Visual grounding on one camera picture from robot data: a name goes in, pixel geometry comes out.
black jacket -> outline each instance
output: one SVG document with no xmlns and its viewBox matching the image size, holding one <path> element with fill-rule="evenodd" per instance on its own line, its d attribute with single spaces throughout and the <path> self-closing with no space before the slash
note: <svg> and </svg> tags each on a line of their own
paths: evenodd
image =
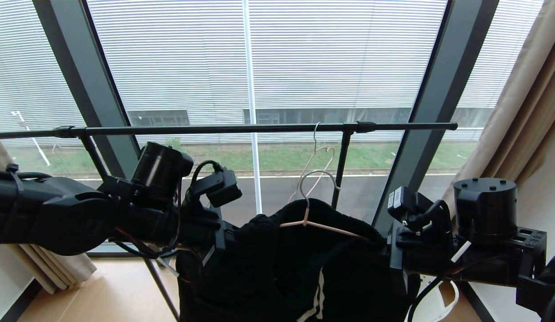
<svg viewBox="0 0 555 322">
<path fill-rule="evenodd" d="M 394 294 L 381 255 L 386 240 L 365 222 L 310 202 L 310 221 L 370 241 L 312 226 L 279 228 L 303 218 L 305 200 L 270 217 L 258 215 L 235 231 L 249 251 L 228 252 L 197 284 L 179 280 L 181 322 L 402 322 L 418 281 L 409 285 L 409 296 Z M 185 254 L 176 263 L 183 275 L 192 260 Z"/>
</svg>

clothes hanger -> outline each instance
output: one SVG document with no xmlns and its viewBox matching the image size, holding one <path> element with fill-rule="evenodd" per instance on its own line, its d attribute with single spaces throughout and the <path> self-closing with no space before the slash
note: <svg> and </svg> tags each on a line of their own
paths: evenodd
<svg viewBox="0 0 555 322">
<path fill-rule="evenodd" d="M 317 124 L 315 124 L 315 129 L 314 129 L 314 151 L 312 153 L 312 156 L 310 157 L 310 159 L 307 161 L 306 163 L 306 167 L 303 168 L 302 174 L 300 174 L 299 176 L 299 180 L 298 183 L 295 186 L 295 191 L 294 193 L 291 194 L 290 199 L 287 201 L 287 203 L 290 203 L 291 200 L 294 198 L 295 194 L 298 193 L 299 190 L 299 186 L 301 185 L 301 181 L 302 181 L 302 177 L 303 175 L 306 173 L 307 171 L 307 167 L 310 165 L 310 163 L 312 162 L 313 158 L 315 157 L 315 154 L 320 151 L 320 150 L 325 150 L 325 152 L 329 152 L 332 151 L 333 153 L 331 154 L 331 158 L 329 159 L 329 161 L 327 162 L 327 164 L 325 165 L 325 167 L 323 168 L 323 171 L 327 171 L 327 167 L 329 167 L 329 165 L 331 164 L 331 162 L 333 161 L 333 159 L 335 158 L 335 148 L 333 147 L 321 147 L 321 148 L 317 148 L 317 139 L 315 138 L 315 133 L 317 132 L 317 127 L 319 126 L 321 122 L 317 122 Z M 317 181 L 314 183 L 314 185 L 312 186 L 312 188 L 310 189 L 310 191 L 307 193 L 307 195 L 310 195 L 310 193 L 312 193 L 313 189 L 315 188 L 315 186 L 317 186 L 317 184 L 319 183 L 319 181 L 321 180 L 321 178 L 323 177 L 324 173 L 321 173 L 319 175 L 319 177 L 317 178 Z"/>
<path fill-rule="evenodd" d="M 299 192 L 302 194 L 302 196 L 304 197 L 304 199 L 307 202 L 306 212 L 303 216 L 303 220 L 294 221 L 294 222 L 286 222 L 285 224 L 279 225 L 280 228 L 281 227 L 298 226 L 298 225 L 303 225 L 303 226 L 310 225 L 310 226 L 314 226 L 314 227 L 317 227 L 317 228 L 331 230 L 331 232 L 337 232 L 337 233 L 340 233 L 340 234 L 344 234 L 344 235 L 348 235 L 348 236 L 352 236 L 352 237 L 359 237 L 359 238 L 363 238 L 364 240 L 367 240 L 367 238 L 365 238 L 363 236 L 360 236 L 360 235 L 357 235 L 357 234 L 352 233 L 352 232 L 348 232 L 347 230 L 343 230 L 343 229 L 339 229 L 339 228 L 335 228 L 335 227 L 330 227 L 330 226 L 326 226 L 326 225 L 322 225 L 322 224 L 317 224 L 316 222 L 310 222 L 308 220 L 308 217 L 309 217 L 309 214 L 310 214 L 310 200 L 303 191 L 303 181 L 307 178 L 308 175 L 310 175 L 312 173 L 322 173 L 322 174 L 328 175 L 329 178 L 331 178 L 331 181 L 333 182 L 333 187 L 335 187 L 335 189 L 337 189 L 337 190 L 341 190 L 341 188 L 335 184 L 335 179 L 333 178 L 331 173 L 328 173 L 327 171 L 313 170 L 313 171 L 310 171 L 309 173 L 306 173 L 305 175 L 302 176 L 302 179 L 300 180 L 300 183 L 299 183 Z"/>
</svg>

clothing rack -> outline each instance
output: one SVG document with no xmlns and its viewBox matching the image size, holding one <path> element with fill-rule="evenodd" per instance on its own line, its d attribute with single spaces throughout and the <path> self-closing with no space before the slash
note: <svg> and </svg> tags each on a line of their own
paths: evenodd
<svg viewBox="0 0 555 322">
<path fill-rule="evenodd" d="M 250 125 L 226 125 L 226 126 L 180 126 L 180 127 L 57 127 L 46 131 L 18 131 L 0 132 L 0 139 L 21 139 L 26 137 L 60 137 L 60 138 L 79 138 L 89 153 L 93 163 L 102 178 L 107 177 L 108 173 L 104 168 L 104 163 L 100 159 L 97 148 L 94 145 L 92 136 L 98 135 L 160 135 L 160 134 L 218 134 L 218 133 L 268 133 L 268 132 L 342 132 L 341 150 L 337 163 L 337 173 L 335 175 L 335 185 L 341 187 L 343 170 L 347 159 L 347 151 L 351 143 L 353 133 L 368 133 L 372 131 L 410 131 L 410 130 L 456 130 L 457 123 L 384 123 L 374 122 L 354 122 L 339 124 L 319 124 L 317 129 L 315 124 L 250 124 Z M 333 190 L 331 206 L 337 208 L 339 190 Z M 158 273 L 150 259 L 145 258 L 144 262 L 150 271 L 158 289 L 176 320 L 179 320 L 178 312 L 166 289 L 158 276 Z"/>
</svg>

curtain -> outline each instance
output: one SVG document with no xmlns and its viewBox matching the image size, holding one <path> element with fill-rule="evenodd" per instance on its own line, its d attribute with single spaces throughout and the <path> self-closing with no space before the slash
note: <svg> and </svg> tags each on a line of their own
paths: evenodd
<svg viewBox="0 0 555 322">
<path fill-rule="evenodd" d="M 499 177 L 521 185 L 541 165 L 554 133 L 555 0 L 546 0 L 476 149 L 453 182 Z M 444 200 L 453 204 L 452 184 Z"/>
<path fill-rule="evenodd" d="M 11 163 L 9 153 L 0 141 L 0 169 Z M 37 245 L 7 245 L 23 265 L 50 294 L 86 281 L 97 269 L 86 254 L 61 256 Z"/>
</svg>

street lamp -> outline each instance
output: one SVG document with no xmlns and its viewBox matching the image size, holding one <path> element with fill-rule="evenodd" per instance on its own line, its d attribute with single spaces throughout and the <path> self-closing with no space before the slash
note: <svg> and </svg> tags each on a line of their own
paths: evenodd
<svg viewBox="0 0 555 322">
<path fill-rule="evenodd" d="M 26 130 L 30 131 L 30 128 L 29 128 L 29 126 L 26 124 L 25 119 L 24 119 L 23 116 L 21 115 L 21 112 L 19 112 L 18 110 L 13 110 L 13 111 L 11 111 L 11 115 L 13 115 L 13 116 L 19 116 L 19 119 L 21 120 L 21 121 L 19 122 L 19 125 L 22 126 L 22 127 L 24 127 Z M 43 150 L 41 149 L 41 147 L 38 146 L 37 140 L 36 140 L 34 137 L 32 137 L 31 140 L 32 140 L 33 143 L 34 143 L 34 146 L 37 147 L 38 152 L 40 153 L 41 157 L 43 157 L 43 160 L 44 160 L 45 163 L 47 164 L 47 167 L 48 167 L 49 165 L 51 165 L 51 163 L 49 162 L 49 159 L 47 159 L 47 156 L 45 155 L 45 153 L 43 152 Z"/>
</svg>

